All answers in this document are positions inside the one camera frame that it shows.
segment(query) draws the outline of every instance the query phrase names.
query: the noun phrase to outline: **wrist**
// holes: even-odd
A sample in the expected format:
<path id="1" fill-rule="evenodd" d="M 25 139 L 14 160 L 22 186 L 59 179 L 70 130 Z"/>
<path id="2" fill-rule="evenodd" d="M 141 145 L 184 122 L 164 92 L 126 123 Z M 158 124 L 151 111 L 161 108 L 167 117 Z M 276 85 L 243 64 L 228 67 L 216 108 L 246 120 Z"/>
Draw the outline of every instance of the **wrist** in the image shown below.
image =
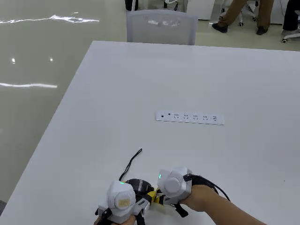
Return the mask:
<path id="1" fill-rule="evenodd" d="M 218 194 L 206 185 L 195 185 L 193 188 L 198 195 L 198 204 L 202 206 L 202 211 L 206 211 L 209 204 L 214 201 Z"/>

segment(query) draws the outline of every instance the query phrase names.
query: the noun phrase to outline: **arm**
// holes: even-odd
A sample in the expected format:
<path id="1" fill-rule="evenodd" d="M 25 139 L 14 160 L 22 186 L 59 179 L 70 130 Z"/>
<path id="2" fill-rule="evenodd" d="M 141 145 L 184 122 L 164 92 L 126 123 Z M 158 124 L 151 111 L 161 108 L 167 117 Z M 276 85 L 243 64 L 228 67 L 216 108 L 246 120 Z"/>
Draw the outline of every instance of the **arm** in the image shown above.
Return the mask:
<path id="1" fill-rule="evenodd" d="M 195 211 L 206 212 L 216 225 L 265 225 L 227 199 L 217 195 L 208 186 L 192 186 L 191 195 L 180 203 Z"/>

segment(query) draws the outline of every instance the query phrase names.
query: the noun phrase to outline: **power strip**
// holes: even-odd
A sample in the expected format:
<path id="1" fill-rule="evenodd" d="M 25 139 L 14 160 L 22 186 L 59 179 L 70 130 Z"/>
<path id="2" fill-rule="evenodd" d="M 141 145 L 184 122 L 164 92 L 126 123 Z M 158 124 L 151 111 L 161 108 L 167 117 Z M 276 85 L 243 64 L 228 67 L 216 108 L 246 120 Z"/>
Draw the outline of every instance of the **power strip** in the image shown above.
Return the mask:
<path id="1" fill-rule="evenodd" d="M 158 111 L 155 117 L 157 121 L 224 125 L 224 116 L 199 112 Z"/>

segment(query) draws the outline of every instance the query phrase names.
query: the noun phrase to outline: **yellow label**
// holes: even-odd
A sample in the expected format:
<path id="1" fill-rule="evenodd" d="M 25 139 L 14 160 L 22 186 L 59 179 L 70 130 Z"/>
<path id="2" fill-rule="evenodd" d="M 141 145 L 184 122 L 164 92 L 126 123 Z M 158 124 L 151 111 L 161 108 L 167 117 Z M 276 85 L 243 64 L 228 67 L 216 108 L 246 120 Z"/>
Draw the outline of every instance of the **yellow label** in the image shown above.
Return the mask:
<path id="1" fill-rule="evenodd" d="M 119 207 L 127 207 L 130 205 L 130 199 L 119 200 L 118 205 L 119 205 Z"/>

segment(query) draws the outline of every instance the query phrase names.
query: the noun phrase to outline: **gray chair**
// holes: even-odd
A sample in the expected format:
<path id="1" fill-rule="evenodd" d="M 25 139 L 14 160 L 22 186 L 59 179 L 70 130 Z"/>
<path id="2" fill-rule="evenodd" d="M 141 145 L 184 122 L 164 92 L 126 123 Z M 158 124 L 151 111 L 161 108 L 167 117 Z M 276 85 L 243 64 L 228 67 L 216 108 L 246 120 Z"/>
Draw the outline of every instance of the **gray chair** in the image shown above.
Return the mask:
<path id="1" fill-rule="evenodd" d="M 6 203 L 4 201 L 0 200 L 0 216 L 1 216 L 2 212 L 4 211 L 5 206 L 6 206 Z"/>
<path id="2" fill-rule="evenodd" d="M 127 41 L 194 45 L 197 18 L 169 10 L 141 10 L 127 13 Z"/>

